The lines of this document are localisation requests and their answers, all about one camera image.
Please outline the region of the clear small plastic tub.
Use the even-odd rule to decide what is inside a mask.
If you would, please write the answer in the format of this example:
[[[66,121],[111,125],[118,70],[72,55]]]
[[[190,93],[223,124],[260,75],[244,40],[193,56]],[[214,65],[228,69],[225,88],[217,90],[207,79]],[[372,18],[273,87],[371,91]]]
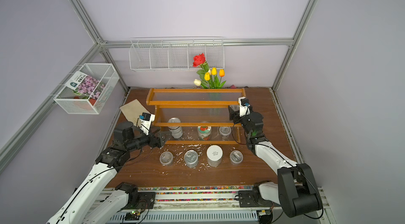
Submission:
[[[160,155],[159,161],[163,166],[170,166],[173,164],[174,155],[170,151],[165,151]]]

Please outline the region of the orange wooden glass shelf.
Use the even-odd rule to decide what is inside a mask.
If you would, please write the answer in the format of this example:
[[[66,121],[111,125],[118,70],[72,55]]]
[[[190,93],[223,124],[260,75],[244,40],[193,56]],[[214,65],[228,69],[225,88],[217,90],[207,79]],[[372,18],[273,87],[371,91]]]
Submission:
[[[221,101],[211,101],[210,92],[221,91]],[[167,144],[227,144],[237,145],[241,142],[241,125],[233,124],[229,119],[229,105],[238,105],[238,99],[246,95],[245,89],[150,89],[146,104],[155,106],[154,125],[168,130],[170,126],[180,126],[183,136],[179,140],[170,139]],[[168,123],[177,117],[180,123]],[[212,127],[211,139],[202,141],[198,138],[197,127]],[[232,134],[228,140],[222,140],[220,127],[231,127]]]

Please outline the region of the tall white Ideal jar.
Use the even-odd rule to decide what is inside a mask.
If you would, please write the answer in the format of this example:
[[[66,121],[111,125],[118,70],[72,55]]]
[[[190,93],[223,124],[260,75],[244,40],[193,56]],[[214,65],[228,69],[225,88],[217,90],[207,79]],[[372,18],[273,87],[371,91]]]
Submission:
[[[211,167],[218,167],[223,158],[223,150],[218,145],[212,145],[206,152],[208,164]]]

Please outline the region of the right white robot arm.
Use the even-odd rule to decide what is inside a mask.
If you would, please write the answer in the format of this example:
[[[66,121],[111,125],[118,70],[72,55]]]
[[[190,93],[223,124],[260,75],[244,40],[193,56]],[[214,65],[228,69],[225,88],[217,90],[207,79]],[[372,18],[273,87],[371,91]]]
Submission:
[[[240,192],[240,206],[269,207],[277,204],[290,218],[323,210],[322,199],[309,165],[290,160],[266,138],[263,116],[247,105],[230,105],[229,119],[241,124],[246,146],[262,159],[276,174],[277,183],[270,181],[255,184],[252,191]]]

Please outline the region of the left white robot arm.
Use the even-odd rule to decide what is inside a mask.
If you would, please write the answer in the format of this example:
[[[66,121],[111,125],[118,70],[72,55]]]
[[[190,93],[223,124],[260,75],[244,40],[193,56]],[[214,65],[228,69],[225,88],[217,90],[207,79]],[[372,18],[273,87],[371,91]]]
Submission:
[[[88,176],[48,223],[105,224],[127,205],[143,203],[146,208],[151,207],[150,200],[140,200],[136,185],[122,182],[99,206],[91,209],[105,186],[129,165],[131,152],[145,146],[162,148],[168,139],[170,132],[161,131],[159,127],[138,128],[129,121],[118,124],[113,131],[112,145],[96,158]]]

